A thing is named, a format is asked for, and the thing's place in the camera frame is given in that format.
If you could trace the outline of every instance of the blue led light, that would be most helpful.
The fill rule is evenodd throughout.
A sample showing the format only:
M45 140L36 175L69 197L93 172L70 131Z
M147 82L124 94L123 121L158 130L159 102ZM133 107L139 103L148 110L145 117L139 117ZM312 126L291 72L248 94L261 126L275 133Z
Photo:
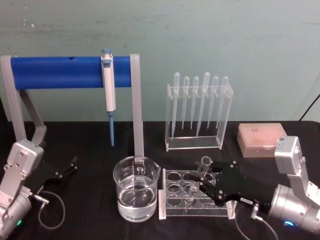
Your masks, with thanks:
M285 221L284 225L294 227L295 225L291 221Z

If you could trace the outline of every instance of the dropper rack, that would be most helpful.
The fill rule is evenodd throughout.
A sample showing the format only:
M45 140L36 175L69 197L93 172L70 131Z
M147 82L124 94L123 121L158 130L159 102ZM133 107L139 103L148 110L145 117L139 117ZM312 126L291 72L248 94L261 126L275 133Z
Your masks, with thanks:
M234 95L229 84L229 78L224 76L219 79L211 76L208 81L194 77L190 80L190 85L186 88L183 82L178 84L175 79L175 86L167 85L166 100L166 124L165 124L165 148L169 150L179 149L222 149L225 137L230 107ZM177 96L177 106L174 112L174 101ZM204 97L204 106L201 111L201 101ZM192 101L195 99L195 107L192 114ZM172 134L172 123L174 120L174 132Z

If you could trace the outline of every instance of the blue horizontal bar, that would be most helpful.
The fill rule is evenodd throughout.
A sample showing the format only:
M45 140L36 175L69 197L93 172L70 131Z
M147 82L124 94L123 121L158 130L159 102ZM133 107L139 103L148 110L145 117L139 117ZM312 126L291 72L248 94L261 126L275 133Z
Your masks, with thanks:
M103 88L99 56L12 57L15 88ZM116 88L131 87L129 56L113 57Z

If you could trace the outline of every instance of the pipette tip box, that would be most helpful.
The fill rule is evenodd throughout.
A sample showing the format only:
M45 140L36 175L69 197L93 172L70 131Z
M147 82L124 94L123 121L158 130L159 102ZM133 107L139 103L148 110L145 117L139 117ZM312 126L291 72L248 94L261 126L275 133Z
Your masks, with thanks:
M240 123L237 141L244 158L269 158L282 136L287 134L280 123Z

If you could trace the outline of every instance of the robotic arm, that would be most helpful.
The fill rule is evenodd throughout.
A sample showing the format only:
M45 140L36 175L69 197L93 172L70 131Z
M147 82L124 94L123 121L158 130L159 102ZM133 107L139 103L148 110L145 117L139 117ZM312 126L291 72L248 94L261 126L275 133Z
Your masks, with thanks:
M279 172L288 176L291 188L250 178L239 171L236 161L228 167L212 168L217 172L215 185L197 175L190 175L190 178L199 182L199 189L217 206L238 201L252 207L252 218L259 218L257 214L260 211L292 226L319 233L320 191L308 179L298 137L281 137L274 155Z
M60 180L77 169L75 160L65 171L55 169L41 161L43 153L40 146L26 139L12 146L0 184L0 240L20 224L31 208L31 198L41 201L42 208L49 203L37 195L46 180Z

